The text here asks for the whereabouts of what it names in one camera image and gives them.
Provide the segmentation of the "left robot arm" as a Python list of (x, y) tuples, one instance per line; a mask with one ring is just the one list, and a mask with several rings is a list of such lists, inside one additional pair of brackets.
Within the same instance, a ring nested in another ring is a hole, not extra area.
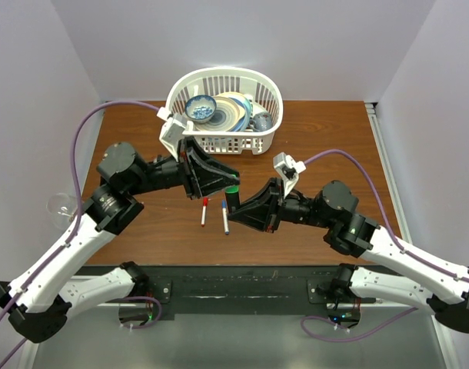
[(143, 210), (135, 195), (182, 186), (188, 198), (197, 199), (240, 183), (238, 171), (208, 155), (193, 137), (181, 139), (175, 154), (150, 162), (127, 142), (113, 144), (97, 171), (100, 185), (69, 229), (24, 274), (0, 281), (2, 314), (33, 343), (48, 340), (68, 320), (101, 303), (146, 296), (149, 278), (131, 261), (82, 284), (69, 281)]

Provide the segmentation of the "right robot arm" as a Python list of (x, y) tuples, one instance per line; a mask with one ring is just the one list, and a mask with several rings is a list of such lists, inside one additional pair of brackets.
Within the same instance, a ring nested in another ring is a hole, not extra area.
[(331, 181), (309, 198), (297, 190), (284, 193), (282, 181), (272, 178), (246, 201), (236, 188), (226, 190), (225, 198), (230, 221), (268, 233), (283, 221), (325, 228), (323, 239), (336, 252), (389, 269), (382, 274), (340, 264), (336, 275), (317, 289), (334, 304), (358, 298), (393, 301), (469, 334), (469, 267), (421, 251), (359, 214), (358, 199), (343, 182)]

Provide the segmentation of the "white blue marker pen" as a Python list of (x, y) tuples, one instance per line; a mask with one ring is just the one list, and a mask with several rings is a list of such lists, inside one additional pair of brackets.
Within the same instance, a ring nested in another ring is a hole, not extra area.
[(226, 208), (222, 208), (222, 221), (225, 235), (230, 234), (229, 224), (228, 224), (228, 211)]

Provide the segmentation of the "green pen cap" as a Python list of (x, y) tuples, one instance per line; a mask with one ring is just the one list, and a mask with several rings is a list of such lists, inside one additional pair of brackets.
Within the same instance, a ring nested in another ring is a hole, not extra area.
[(235, 179), (235, 184), (225, 189), (226, 194), (236, 194), (239, 192), (239, 177), (237, 177), (236, 175), (233, 175), (233, 177)]

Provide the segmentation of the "white red marker pen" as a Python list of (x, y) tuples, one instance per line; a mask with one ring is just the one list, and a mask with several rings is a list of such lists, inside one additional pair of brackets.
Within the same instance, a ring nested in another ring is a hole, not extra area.
[(207, 205), (204, 204), (202, 207), (202, 213), (201, 213), (201, 226), (202, 227), (205, 226), (206, 214), (207, 214)]

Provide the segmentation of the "black green highlighter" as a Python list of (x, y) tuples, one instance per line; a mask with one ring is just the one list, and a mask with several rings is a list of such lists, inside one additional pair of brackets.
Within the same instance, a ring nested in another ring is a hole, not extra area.
[(226, 191), (225, 200), (228, 208), (228, 212), (232, 213), (240, 207), (240, 197), (238, 191)]

